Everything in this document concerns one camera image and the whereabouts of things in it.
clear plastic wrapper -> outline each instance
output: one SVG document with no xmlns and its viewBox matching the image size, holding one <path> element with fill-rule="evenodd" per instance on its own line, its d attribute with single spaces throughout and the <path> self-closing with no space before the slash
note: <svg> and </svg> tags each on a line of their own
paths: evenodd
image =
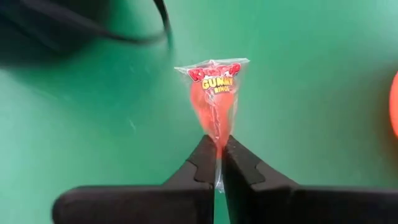
<svg viewBox="0 0 398 224">
<path fill-rule="evenodd" d="M 206 60 L 186 67 L 175 67 L 190 87 L 190 100 L 199 122 L 216 145 L 216 188 L 224 191 L 221 176 L 223 149 L 233 130 L 238 108 L 238 90 L 249 60 L 233 58 Z"/>
</svg>

plastic candy wrapper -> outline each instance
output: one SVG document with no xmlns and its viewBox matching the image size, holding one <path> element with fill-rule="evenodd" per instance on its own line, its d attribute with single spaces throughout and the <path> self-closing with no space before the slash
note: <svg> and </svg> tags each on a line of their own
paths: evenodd
<svg viewBox="0 0 398 224">
<path fill-rule="evenodd" d="M 190 100 L 199 122 L 216 145 L 216 189 L 224 191 L 221 156 L 238 108 L 238 90 L 246 58 L 207 60 L 175 67 L 190 86 Z"/>
</svg>

green surface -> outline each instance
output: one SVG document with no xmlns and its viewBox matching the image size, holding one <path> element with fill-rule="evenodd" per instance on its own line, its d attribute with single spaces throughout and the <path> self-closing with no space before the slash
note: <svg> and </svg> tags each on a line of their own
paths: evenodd
<svg viewBox="0 0 398 224">
<path fill-rule="evenodd" d="M 172 67 L 210 58 L 251 60 L 234 135 L 270 165 L 301 184 L 398 186 L 387 110 L 397 1 L 166 4 L 171 57 L 165 42 L 98 39 L 60 62 L 0 62 L 0 223 L 50 223 L 53 200 L 76 185 L 163 182 L 202 135 Z M 110 11 L 123 33 L 162 28 L 150 1 Z M 220 194 L 215 220 L 228 223 Z"/>
</svg>

black cable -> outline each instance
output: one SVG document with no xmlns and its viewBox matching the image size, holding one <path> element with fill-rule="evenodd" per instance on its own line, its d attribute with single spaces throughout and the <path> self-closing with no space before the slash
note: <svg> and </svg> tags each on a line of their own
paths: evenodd
<svg viewBox="0 0 398 224">
<path fill-rule="evenodd" d="M 52 3 L 48 0 L 22 0 L 21 1 L 25 7 L 28 7 L 35 12 L 39 12 L 46 16 L 49 16 L 56 21 L 62 22 L 69 26 L 75 27 L 82 30 L 83 32 L 88 32 L 90 34 L 106 37 L 113 40 L 130 42 L 132 44 L 150 44 L 156 42 L 163 37 L 165 37 L 170 29 L 169 15 L 163 0 L 154 0 L 156 8 L 160 12 L 162 17 L 162 22 L 164 25 L 164 30 L 159 33 L 152 35 L 150 37 L 127 37 L 119 34 L 115 34 L 101 26 L 91 19 L 85 18 L 65 7 L 59 6 L 58 4 Z"/>
</svg>

candy package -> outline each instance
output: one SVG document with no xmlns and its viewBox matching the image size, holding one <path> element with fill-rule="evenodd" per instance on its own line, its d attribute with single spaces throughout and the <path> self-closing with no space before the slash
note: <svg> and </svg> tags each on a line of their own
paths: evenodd
<svg viewBox="0 0 398 224">
<path fill-rule="evenodd" d="M 201 126 L 216 145 L 216 188 L 220 192 L 224 189 L 221 156 L 233 130 L 240 79 L 248 63 L 246 58 L 234 58 L 175 67 L 190 87 L 190 100 Z"/>
</svg>

